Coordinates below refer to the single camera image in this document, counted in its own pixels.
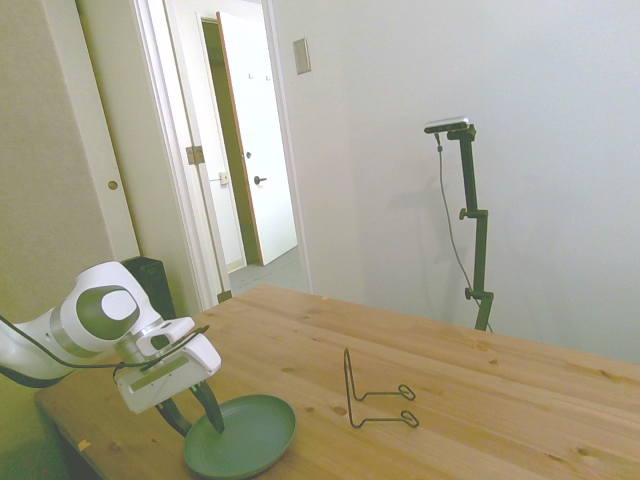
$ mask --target gray carpet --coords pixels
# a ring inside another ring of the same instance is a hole
[[[275,285],[300,292],[307,292],[307,285],[302,273],[300,253],[294,247],[270,264],[260,267],[248,265],[229,274],[231,293],[240,295],[262,284]]]

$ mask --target wooden table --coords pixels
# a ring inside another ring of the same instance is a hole
[[[221,402],[266,393],[295,408],[296,438],[261,480],[640,479],[639,365],[270,286],[197,322],[222,357],[209,380]],[[350,426],[345,347],[359,393],[417,394],[369,397],[355,420],[409,409],[418,428]],[[174,399],[191,421],[204,413],[188,392]],[[104,478],[198,478],[182,437],[155,409],[129,412],[110,371],[37,400]]]

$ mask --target wire stand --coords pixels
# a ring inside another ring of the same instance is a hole
[[[353,428],[360,428],[366,422],[403,422],[409,425],[411,428],[416,428],[420,425],[420,422],[416,418],[416,416],[411,413],[409,410],[403,410],[400,412],[400,417],[389,417],[389,418],[365,418],[360,423],[355,424],[353,421],[353,413],[351,409],[351,394],[353,394],[353,398],[355,398],[358,402],[363,401],[369,395],[401,395],[410,402],[416,399],[416,394],[413,393],[407,385],[400,384],[398,385],[397,392],[367,392],[362,397],[358,397],[356,393],[356,386],[353,381],[353,368],[351,366],[351,355],[349,354],[349,349],[344,349],[344,383],[347,389],[347,406],[349,407],[349,423]]]

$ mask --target white door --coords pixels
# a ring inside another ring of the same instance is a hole
[[[262,22],[218,13],[262,264],[297,245],[289,182]]]

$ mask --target green plastic plate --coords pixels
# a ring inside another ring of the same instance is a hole
[[[189,467],[206,478],[237,480],[276,463],[293,441],[296,414],[278,397],[249,395],[220,405],[225,430],[207,416],[191,427],[184,443]]]

